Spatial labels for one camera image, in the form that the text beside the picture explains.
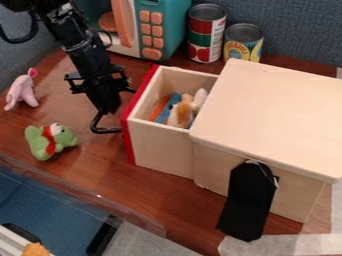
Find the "toy microwave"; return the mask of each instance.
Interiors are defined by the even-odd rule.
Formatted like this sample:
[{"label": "toy microwave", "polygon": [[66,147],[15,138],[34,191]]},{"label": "toy microwave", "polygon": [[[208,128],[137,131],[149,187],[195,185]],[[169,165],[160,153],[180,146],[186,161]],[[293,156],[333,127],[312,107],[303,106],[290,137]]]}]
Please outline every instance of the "toy microwave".
[{"label": "toy microwave", "polygon": [[[184,39],[191,0],[76,0],[92,29],[110,32],[110,51],[167,60]],[[109,43],[107,36],[102,36]]]}]

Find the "pink plush toy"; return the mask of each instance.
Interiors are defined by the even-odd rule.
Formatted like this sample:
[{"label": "pink plush toy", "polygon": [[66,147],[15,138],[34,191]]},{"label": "pink plush toy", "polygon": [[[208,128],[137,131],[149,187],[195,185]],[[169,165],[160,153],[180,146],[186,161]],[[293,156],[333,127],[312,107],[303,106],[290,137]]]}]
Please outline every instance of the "pink plush toy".
[{"label": "pink plush toy", "polygon": [[19,76],[9,89],[4,107],[5,111],[9,111],[14,108],[18,101],[25,101],[31,107],[38,107],[39,103],[36,100],[33,92],[33,77],[38,75],[38,71],[34,68],[30,68],[27,75]]}]

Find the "orange button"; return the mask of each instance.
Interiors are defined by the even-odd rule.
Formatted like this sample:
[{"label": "orange button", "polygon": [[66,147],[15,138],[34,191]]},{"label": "orange button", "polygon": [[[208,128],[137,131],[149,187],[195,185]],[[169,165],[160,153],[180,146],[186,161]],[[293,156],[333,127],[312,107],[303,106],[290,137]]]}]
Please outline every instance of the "orange button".
[{"label": "orange button", "polygon": [[149,11],[140,11],[139,16],[140,16],[140,20],[142,22],[150,22],[150,12]]},{"label": "orange button", "polygon": [[157,49],[152,49],[152,48],[144,48],[142,50],[142,54],[145,58],[148,58],[151,60],[160,60],[160,58],[163,56],[161,51]]},{"label": "orange button", "polygon": [[161,38],[153,38],[153,46],[159,49],[163,48],[164,40]]},{"label": "orange button", "polygon": [[152,34],[157,37],[163,36],[163,28],[161,26],[152,26]]},{"label": "orange button", "polygon": [[152,12],[151,21],[153,24],[160,25],[163,22],[163,14],[160,12]]},{"label": "orange button", "polygon": [[149,24],[141,24],[141,31],[144,33],[144,34],[151,34],[151,26]]},{"label": "orange button", "polygon": [[152,37],[150,36],[143,36],[143,44],[147,46],[152,45]]}]

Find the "wooden table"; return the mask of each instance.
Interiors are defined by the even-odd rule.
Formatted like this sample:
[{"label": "wooden table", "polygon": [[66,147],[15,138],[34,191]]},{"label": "wooden table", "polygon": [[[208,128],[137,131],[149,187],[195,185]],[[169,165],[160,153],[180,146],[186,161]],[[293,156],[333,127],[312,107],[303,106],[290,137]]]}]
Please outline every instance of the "wooden table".
[{"label": "wooden table", "polygon": [[[112,54],[112,62],[126,66],[134,88],[150,67],[146,61],[117,54]],[[264,55],[262,62],[336,77],[336,68],[332,66],[275,55]],[[183,50],[164,64],[215,74],[223,68],[221,61],[208,65],[193,62],[185,57]],[[0,153],[3,154],[0,165],[25,172],[204,255],[217,255],[217,246],[224,235],[215,226],[225,198],[197,187],[191,180],[133,166],[126,159],[120,134],[91,133],[89,123],[96,109],[85,95],[71,95],[63,77],[74,71],[74,67],[62,51],[43,60],[37,69],[40,75],[35,80],[36,94],[41,106],[32,109],[21,104],[11,112],[0,110]],[[0,97],[0,106],[5,105],[4,96]],[[131,97],[123,94],[124,102]],[[24,129],[28,125],[53,122],[71,127],[79,136],[79,146],[50,161],[39,162],[29,152]],[[118,123],[118,120],[108,117],[104,123]],[[330,232],[330,193],[330,188],[326,188],[304,228],[271,214],[265,233]]]}]

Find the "stuffed animal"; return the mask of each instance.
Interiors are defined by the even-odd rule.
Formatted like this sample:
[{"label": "stuffed animal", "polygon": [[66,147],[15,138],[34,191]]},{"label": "stuffed animal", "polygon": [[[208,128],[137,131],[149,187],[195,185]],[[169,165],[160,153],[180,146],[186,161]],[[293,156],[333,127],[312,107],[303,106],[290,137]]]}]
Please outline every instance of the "stuffed animal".
[{"label": "stuffed animal", "polygon": [[40,243],[32,243],[25,246],[22,256],[50,256],[50,252]]},{"label": "stuffed animal", "polygon": [[25,138],[31,153],[40,161],[48,160],[64,148],[77,144],[77,137],[70,128],[57,123],[40,128],[30,125],[25,129]]},{"label": "stuffed animal", "polygon": [[31,107],[38,107],[39,103],[36,100],[33,92],[33,77],[38,75],[38,71],[34,68],[30,68],[27,75],[19,76],[9,89],[4,107],[5,111],[9,111],[18,101],[25,101]]},{"label": "stuffed animal", "polygon": [[199,89],[194,97],[183,94],[182,101],[172,106],[167,125],[184,129],[190,128],[195,115],[201,109],[207,97],[208,93],[204,89]]}]

